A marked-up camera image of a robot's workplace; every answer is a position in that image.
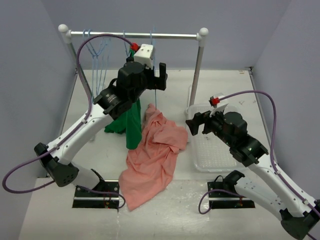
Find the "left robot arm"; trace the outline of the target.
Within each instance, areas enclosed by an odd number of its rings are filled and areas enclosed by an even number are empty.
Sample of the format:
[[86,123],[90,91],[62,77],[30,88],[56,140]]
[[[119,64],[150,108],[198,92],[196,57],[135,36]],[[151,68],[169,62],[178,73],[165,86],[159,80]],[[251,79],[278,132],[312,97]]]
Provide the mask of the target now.
[[56,185],[73,184],[85,187],[94,197],[101,195],[104,190],[101,177],[92,169],[77,166],[73,158],[95,134],[126,113],[145,90],[164,91],[167,78],[163,62],[159,63],[159,76],[139,62],[125,63],[80,119],[50,143],[38,143],[34,151]]

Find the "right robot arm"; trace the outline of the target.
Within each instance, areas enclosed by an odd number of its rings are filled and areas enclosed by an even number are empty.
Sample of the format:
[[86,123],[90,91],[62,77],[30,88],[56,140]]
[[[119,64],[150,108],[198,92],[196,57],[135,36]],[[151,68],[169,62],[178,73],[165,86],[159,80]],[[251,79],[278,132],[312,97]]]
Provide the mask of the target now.
[[320,220],[320,202],[302,190],[275,163],[268,150],[247,131],[247,122],[238,112],[197,112],[186,120],[190,133],[213,133],[229,148],[232,157],[259,176],[264,189],[243,173],[234,170],[223,181],[223,192],[230,197],[246,197],[261,205],[279,221],[283,229],[296,240],[304,239]]

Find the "pink t shirt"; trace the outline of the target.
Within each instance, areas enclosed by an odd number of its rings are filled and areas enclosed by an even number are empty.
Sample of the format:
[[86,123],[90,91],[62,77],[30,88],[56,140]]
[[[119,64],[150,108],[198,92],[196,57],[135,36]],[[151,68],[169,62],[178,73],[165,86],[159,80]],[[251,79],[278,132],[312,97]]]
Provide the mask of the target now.
[[164,191],[173,180],[177,158],[187,146],[188,133],[149,104],[142,125],[142,139],[129,150],[127,168],[118,179],[131,212]]

